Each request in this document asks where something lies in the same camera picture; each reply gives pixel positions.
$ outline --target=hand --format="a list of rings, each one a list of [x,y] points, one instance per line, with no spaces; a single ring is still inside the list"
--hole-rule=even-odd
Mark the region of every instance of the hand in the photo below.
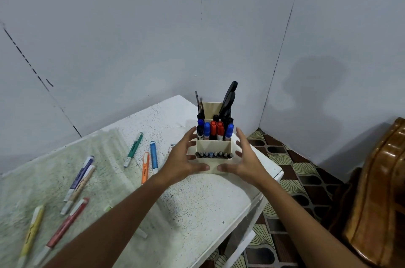
[[[165,164],[156,174],[162,177],[167,183],[167,187],[180,182],[187,176],[209,170],[209,166],[205,163],[191,163],[189,160],[195,159],[195,155],[187,155],[189,147],[197,144],[196,141],[191,141],[197,137],[193,134],[196,127],[192,127],[185,133],[183,138],[171,150]]]
[[[236,128],[236,135],[240,139],[240,141],[236,141],[236,144],[242,148],[243,152],[242,154],[236,151],[236,155],[241,157],[242,160],[239,164],[223,163],[217,167],[217,170],[236,174],[241,179],[260,190],[265,184],[265,181],[268,180],[269,177],[271,178],[271,176],[267,173],[259,158],[257,158],[250,147],[249,141],[239,127]]]

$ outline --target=blue marker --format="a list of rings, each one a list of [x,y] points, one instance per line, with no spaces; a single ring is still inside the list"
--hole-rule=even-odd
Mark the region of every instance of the blue marker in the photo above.
[[[152,171],[156,174],[159,171],[158,168],[158,156],[156,155],[156,143],[151,141],[151,155],[152,155]]]
[[[233,133],[233,124],[229,124],[225,134],[225,141],[230,141],[232,133]]]
[[[209,140],[209,133],[211,132],[211,126],[209,122],[204,125],[204,140]]]
[[[89,168],[89,166],[92,165],[94,161],[94,156],[90,155],[89,157],[87,157],[86,161],[84,162],[83,166],[81,167],[80,171],[78,172],[78,174],[76,175],[76,178],[74,179],[72,185],[70,186],[68,193],[66,194],[65,199],[63,200],[63,202],[67,202],[70,198],[70,195],[73,193],[73,191],[76,189],[77,185],[79,184],[79,182],[81,181],[81,179],[84,176],[84,173],[86,173],[87,169]]]

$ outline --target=left hand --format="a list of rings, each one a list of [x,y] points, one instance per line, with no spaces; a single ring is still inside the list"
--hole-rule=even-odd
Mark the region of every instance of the left hand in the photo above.
[[[191,141],[197,137],[197,134],[193,134],[195,129],[194,126],[185,133],[179,143],[172,148],[165,164],[156,174],[165,180],[167,187],[180,182],[191,174],[209,170],[209,166],[205,163],[189,162],[196,158],[195,155],[187,155],[188,148],[197,144],[196,141]]]

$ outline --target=red marker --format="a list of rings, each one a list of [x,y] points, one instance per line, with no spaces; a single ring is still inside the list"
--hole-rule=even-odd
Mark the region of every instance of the red marker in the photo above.
[[[55,247],[55,245],[59,242],[59,240],[63,237],[69,227],[72,225],[74,220],[76,220],[77,216],[83,211],[86,207],[87,203],[89,202],[89,198],[81,199],[77,205],[72,209],[69,216],[63,221],[62,225],[56,231],[56,233],[52,236],[52,238],[48,241],[45,248],[42,250],[41,253],[38,254],[34,261],[34,267],[38,267],[42,261],[48,256],[49,252]]]
[[[217,123],[217,140],[224,140],[224,124],[223,122]]]
[[[217,122],[211,121],[211,136],[215,137],[217,135]]]

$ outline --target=right hand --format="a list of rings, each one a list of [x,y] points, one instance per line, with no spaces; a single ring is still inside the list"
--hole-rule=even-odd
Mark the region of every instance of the right hand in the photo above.
[[[242,152],[236,151],[236,155],[242,158],[240,163],[223,163],[217,167],[218,171],[229,172],[236,174],[244,181],[254,185],[257,189],[261,189],[265,184],[265,181],[271,178],[266,169],[261,164],[259,158],[257,158],[255,152],[250,147],[249,141],[246,136],[240,130],[236,128],[236,135],[240,141],[236,141],[236,144],[242,148]]]

